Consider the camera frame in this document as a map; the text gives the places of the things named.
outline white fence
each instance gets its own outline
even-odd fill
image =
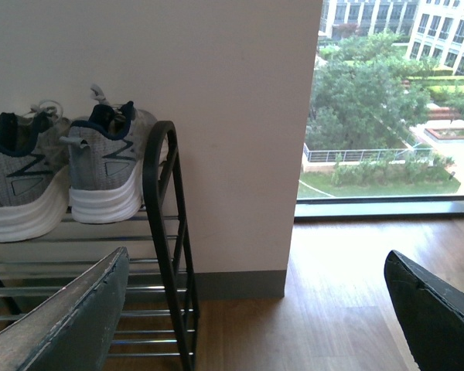
[[[310,151],[304,144],[304,154],[310,163],[336,162],[339,158],[341,162],[361,162],[363,160],[378,161],[389,158],[390,161],[405,160],[406,154],[414,154],[420,158],[429,158],[433,148],[394,148],[394,149],[347,149],[347,150],[328,150]]]

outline metal shoe rack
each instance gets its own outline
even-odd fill
[[[159,166],[165,138],[169,153]],[[145,205],[128,221],[85,225],[67,212],[43,237],[0,243],[0,330],[116,247],[126,246],[131,256],[126,304],[107,363],[177,358],[182,370],[194,370],[200,313],[171,121],[157,122],[148,137],[143,193]]]

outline window sill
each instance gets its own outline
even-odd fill
[[[424,216],[464,216],[464,200],[298,203],[295,206],[296,222],[307,220],[354,220]]]

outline gray sneaker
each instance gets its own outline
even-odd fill
[[[54,107],[34,107],[33,117],[0,115],[0,242],[48,233],[68,207],[68,151],[59,138],[70,122]]]
[[[156,118],[131,101],[110,105],[99,87],[91,89],[100,104],[61,139],[69,145],[72,216],[81,223],[127,220],[142,206],[142,162]]]

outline white building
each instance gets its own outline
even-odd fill
[[[329,38],[341,37],[339,26],[357,24],[362,36],[389,29],[410,35],[418,0],[323,0],[319,30]]]
[[[407,57],[423,56],[464,76],[464,0],[421,0]]]

